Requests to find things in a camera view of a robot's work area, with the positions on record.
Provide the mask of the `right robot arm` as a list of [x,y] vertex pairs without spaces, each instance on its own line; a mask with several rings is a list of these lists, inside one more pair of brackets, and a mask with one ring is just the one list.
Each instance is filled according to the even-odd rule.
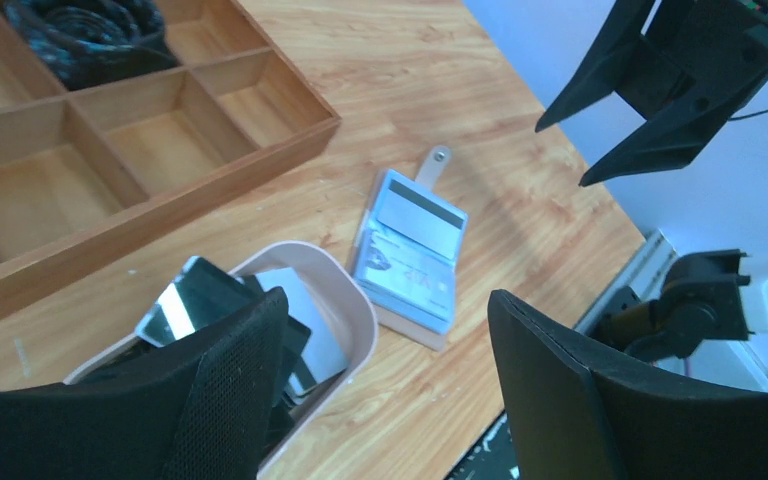
[[[768,81],[768,1],[618,1],[537,131],[619,95],[643,124],[581,177],[587,187],[689,166]],[[768,333],[768,256],[678,258],[660,296],[604,314],[594,336],[647,363]]]

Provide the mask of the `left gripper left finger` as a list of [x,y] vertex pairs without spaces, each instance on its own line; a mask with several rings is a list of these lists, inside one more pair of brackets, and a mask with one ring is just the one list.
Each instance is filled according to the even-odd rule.
[[91,381],[0,391],[0,479],[253,479],[288,317],[275,288]]

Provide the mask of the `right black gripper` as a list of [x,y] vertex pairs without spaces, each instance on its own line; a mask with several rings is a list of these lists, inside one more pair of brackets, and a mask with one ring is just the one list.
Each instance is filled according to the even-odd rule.
[[[641,33],[653,5],[614,2],[536,123],[539,133],[615,90],[649,119],[586,171],[582,187],[688,166],[736,111],[726,89],[739,88],[743,107],[768,81],[768,1],[663,1]],[[692,89],[698,84],[714,91]]]

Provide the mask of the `silver white credit card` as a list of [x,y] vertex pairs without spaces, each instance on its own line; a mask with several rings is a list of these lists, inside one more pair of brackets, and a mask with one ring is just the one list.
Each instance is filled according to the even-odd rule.
[[438,334],[451,329],[453,268],[402,237],[366,230],[353,276],[378,305]]

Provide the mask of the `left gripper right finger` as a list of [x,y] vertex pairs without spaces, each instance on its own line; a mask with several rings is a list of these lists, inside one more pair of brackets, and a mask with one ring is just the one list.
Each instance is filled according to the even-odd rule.
[[768,479],[768,393],[677,375],[505,290],[487,306],[525,479]]

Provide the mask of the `pink leather card holder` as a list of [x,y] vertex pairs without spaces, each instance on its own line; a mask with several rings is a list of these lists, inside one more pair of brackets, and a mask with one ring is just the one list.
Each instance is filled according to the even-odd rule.
[[350,260],[379,323],[434,351],[444,349],[454,324],[456,268],[469,220],[433,191],[451,158],[438,145],[414,177],[378,172]]

